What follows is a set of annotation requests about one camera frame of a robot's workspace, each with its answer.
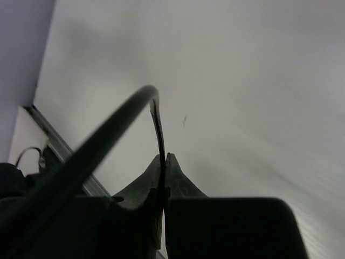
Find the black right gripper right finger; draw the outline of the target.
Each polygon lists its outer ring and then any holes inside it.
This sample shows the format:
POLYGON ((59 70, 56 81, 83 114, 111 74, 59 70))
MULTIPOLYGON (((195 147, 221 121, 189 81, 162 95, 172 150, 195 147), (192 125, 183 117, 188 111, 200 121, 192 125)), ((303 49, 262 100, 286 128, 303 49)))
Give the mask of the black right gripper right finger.
POLYGON ((167 155, 165 245, 169 258, 307 258, 295 216, 275 197, 208 197, 167 155))

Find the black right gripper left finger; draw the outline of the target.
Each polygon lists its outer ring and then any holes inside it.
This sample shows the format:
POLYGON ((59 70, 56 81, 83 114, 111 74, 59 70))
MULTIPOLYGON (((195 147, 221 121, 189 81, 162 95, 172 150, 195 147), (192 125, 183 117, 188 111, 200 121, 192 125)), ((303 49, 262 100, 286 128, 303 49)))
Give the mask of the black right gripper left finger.
POLYGON ((74 196, 40 231, 1 234, 1 258, 155 258, 161 247, 160 159, 114 196, 74 196))

